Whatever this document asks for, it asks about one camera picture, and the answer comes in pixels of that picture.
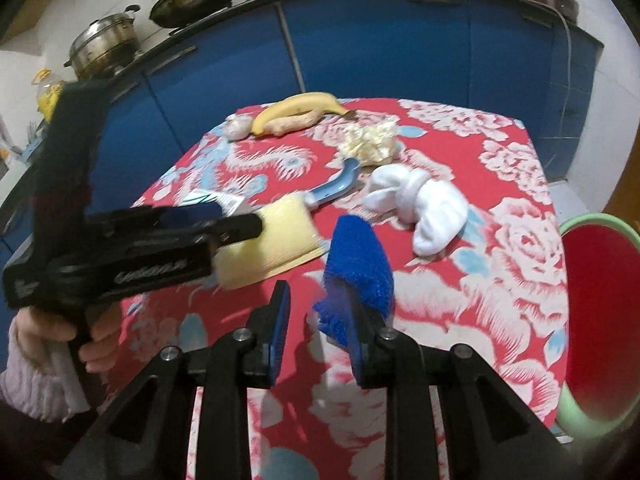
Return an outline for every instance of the metal screw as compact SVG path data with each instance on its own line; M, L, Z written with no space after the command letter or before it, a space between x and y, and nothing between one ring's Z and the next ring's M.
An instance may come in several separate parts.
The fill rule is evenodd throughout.
M163 361L173 361L180 355L181 350L177 346L165 346L160 351L160 358Z
M474 350L469 345L460 344L456 345L453 353L460 359L469 359L474 354Z
M385 326L378 331L378 335L385 341L392 341L393 339L398 337L398 330Z
M238 328L234 330L234 339L236 341L242 342L250 339L254 334L248 328Z

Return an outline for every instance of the pot lid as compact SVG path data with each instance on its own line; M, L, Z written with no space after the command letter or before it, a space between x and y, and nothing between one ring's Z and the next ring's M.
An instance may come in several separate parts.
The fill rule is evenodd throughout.
M69 48L69 57L73 57L73 55L80 50L84 45L91 40L97 34L100 34L103 30L107 28L113 27L118 23L122 22L131 22L133 23L133 18L124 12L119 12L117 14L111 14L110 16L105 16L100 20L95 20L91 23L84 31L80 33L80 35L74 40Z

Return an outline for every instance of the plastic bottle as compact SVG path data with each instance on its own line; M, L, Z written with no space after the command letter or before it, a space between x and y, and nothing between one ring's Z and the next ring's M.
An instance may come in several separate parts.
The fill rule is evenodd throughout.
M44 115L44 120L49 123L65 81L48 68L43 68L35 75L31 84L38 85L36 94L38 110Z

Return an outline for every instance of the blue scrub brush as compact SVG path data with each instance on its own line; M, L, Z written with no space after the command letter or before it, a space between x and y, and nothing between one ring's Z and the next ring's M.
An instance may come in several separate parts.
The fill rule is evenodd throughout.
M391 266L373 229L358 216L338 218L322 280L325 285L342 280L353 287L363 306L379 311L385 319L391 314L394 297ZM318 328L347 346L342 310L332 308L331 298L318 301L314 310L318 313Z

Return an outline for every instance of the yellow sponge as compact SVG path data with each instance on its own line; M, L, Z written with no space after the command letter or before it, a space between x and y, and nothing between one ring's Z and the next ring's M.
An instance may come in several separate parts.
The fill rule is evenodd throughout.
M220 248L214 258L218 283L226 290L261 282L322 256L320 235L300 195L285 195L258 210L262 234Z

